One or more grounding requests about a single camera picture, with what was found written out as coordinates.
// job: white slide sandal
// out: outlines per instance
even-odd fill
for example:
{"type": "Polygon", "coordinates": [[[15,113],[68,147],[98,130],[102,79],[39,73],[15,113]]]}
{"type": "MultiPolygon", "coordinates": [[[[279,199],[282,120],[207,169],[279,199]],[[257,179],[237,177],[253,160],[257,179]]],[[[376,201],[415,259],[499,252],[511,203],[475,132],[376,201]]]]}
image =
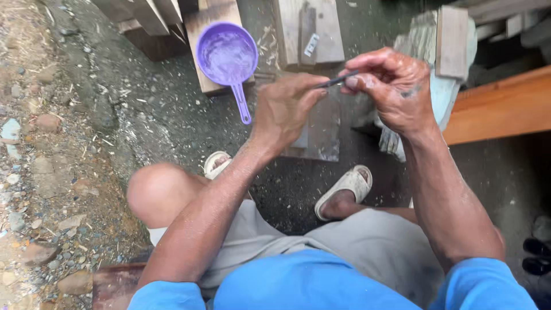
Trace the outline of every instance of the white slide sandal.
{"type": "Polygon", "coordinates": [[[203,168],[203,173],[205,175],[205,178],[209,180],[214,180],[214,178],[216,178],[220,174],[220,172],[222,172],[222,170],[224,170],[231,163],[231,161],[232,161],[231,156],[229,156],[224,151],[216,151],[212,153],[205,161],[205,165],[203,168]],[[216,167],[216,169],[214,169],[214,163],[218,159],[221,159],[223,156],[226,156],[229,159],[225,161],[223,164],[221,164],[220,166],[216,167]]]}
{"type": "Polygon", "coordinates": [[[333,195],[343,189],[350,190],[356,197],[356,203],[359,204],[368,195],[373,185],[373,177],[369,168],[364,165],[357,165],[351,170],[347,171],[336,183],[316,202],[314,212],[316,212],[317,218],[322,221],[330,221],[329,218],[321,216],[321,206],[325,204],[333,195]],[[360,173],[360,170],[368,173],[368,180],[364,179],[364,176],[360,173]]]}

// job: hand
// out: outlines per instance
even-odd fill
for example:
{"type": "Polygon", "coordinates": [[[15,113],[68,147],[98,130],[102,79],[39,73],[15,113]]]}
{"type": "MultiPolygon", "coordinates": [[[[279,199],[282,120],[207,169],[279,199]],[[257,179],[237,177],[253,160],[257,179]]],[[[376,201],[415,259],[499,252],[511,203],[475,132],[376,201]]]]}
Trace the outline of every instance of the hand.
{"type": "Polygon", "coordinates": [[[382,122],[393,131],[408,137],[437,126],[430,101],[430,69],[422,60],[385,47],[359,55],[345,67],[339,75],[360,73],[347,78],[341,92],[366,92],[382,122]]]}
{"type": "Polygon", "coordinates": [[[329,78],[299,73],[262,86],[249,142],[267,148],[271,156],[279,155],[299,138],[308,112],[327,95],[325,89],[311,88],[326,81],[329,78]]]}

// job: purple bowl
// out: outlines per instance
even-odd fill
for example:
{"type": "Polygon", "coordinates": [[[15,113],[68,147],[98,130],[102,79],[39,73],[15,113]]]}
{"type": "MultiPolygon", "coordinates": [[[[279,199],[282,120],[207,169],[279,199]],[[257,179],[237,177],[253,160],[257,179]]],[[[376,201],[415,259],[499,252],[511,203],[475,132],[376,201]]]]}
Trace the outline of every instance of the purple bowl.
{"type": "Polygon", "coordinates": [[[243,82],[254,74],[258,64],[258,50],[251,35],[233,23],[212,23],[199,36],[196,56],[205,76],[215,83],[231,86],[241,121],[250,124],[243,82]]]}

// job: gray shorts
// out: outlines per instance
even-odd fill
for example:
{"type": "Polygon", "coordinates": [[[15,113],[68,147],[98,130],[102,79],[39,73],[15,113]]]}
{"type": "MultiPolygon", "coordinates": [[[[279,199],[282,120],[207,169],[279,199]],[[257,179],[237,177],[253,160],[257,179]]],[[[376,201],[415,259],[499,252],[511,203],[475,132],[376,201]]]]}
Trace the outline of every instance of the gray shorts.
{"type": "MultiPolygon", "coordinates": [[[[149,230],[153,245],[165,231],[149,230]]],[[[203,297],[214,297],[224,278],[251,260],[303,249],[333,253],[421,308],[433,300],[444,279],[421,228],[399,216],[365,209],[304,236],[286,236],[262,218],[254,201],[244,200],[218,256],[198,283],[203,297]]]]}

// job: small label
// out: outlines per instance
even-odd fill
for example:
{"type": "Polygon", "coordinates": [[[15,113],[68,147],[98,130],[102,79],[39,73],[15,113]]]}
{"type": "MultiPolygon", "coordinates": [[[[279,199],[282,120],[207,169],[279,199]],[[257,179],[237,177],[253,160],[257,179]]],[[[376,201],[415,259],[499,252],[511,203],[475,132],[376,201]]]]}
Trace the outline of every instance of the small label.
{"type": "Polygon", "coordinates": [[[319,41],[320,36],[317,34],[312,34],[312,37],[310,37],[310,42],[308,42],[308,45],[306,46],[304,50],[304,55],[308,57],[312,57],[312,53],[314,52],[314,49],[317,46],[317,42],[319,41]]]}

